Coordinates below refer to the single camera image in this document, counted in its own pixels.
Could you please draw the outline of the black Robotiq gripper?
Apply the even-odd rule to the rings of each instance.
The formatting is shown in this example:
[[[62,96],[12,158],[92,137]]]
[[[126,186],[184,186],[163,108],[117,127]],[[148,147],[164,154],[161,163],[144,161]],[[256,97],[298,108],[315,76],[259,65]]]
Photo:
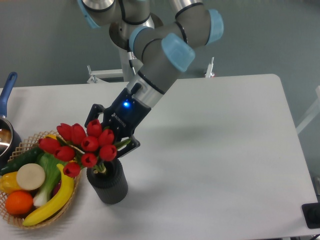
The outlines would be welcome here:
[[[93,104],[85,121],[84,127],[87,128],[91,121],[98,119],[99,115],[103,114],[102,126],[109,127],[113,131],[115,142],[128,138],[122,141],[125,145],[117,151],[117,159],[141,146],[133,134],[136,127],[151,111],[149,106],[134,98],[134,94],[141,89],[140,83],[134,84],[131,90],[124,88],[107,108],[101,104]]]

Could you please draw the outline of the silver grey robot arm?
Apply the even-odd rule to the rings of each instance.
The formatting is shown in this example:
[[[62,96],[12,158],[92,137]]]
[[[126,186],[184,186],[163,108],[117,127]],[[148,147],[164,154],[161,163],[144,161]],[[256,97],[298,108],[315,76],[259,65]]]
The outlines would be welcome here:
[[[119,48],[133,54],[142,66],[110,107],[94,104],[88,121],[103,116],[102,125],[114,140],[129,138],[117,153],[122,157],[138,148],[134,131],[151,109],[185,72],[195,58],[195,48],[219,40],[224,33],[221,14],[206,9],[200,0],[173,0],[175,21],[156,25],[148,0],[80,0],[78,6],[88,25],[109,25],[109,35]]]

